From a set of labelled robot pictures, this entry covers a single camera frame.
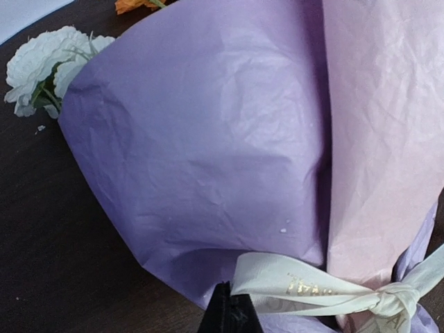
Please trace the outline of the purple pink wrapping paper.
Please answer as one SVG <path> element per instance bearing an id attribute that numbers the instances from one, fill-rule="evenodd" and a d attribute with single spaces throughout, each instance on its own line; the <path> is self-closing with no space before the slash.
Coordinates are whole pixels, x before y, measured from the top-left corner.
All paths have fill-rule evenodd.
<path id="1" fill-rule="evenodd" d="M 430 256 L 443 2 L 177 1 L 81 69 L 59 124 L 139 264 L 197 305 L 237 296 L 246 253 L 375 291 Z M 358 332 L 372 313 L 257 316 Z"/>

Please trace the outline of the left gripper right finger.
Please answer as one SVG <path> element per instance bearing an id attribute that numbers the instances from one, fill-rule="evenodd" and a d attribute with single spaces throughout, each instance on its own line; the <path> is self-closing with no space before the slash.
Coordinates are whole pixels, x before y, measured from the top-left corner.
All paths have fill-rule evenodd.
<path id="1" fill-rule="evenodd" d="M 263 333 L 262 326 L 248 294 L 230 297 L 231 333 Z"/>

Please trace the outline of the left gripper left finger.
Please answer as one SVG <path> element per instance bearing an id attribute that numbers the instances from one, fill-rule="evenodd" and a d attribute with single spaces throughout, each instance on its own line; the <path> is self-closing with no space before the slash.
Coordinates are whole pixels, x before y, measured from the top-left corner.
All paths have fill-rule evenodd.
<path id="1" fill-rule="evenodd" d="M 197 332 L 228 333 L 229 331 L 230 283 L 222 282 L 215 286 Z"/>

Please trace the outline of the beige ribbon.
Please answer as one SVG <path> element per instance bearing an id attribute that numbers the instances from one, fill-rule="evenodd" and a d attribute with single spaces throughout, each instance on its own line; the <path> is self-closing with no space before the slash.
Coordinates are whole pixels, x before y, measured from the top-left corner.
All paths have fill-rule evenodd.
<path id="1" fill-rule="evenodd" d="M 375 291 L 284 255 L 246 253 L 237 260 L 231 292 L 248 294 L 259 314 L 342 316 L 369 311 L 371 318 L 358 332 L 410 332 L 418 301 L 442 279 L 442 247 L 401 282 Z"/>

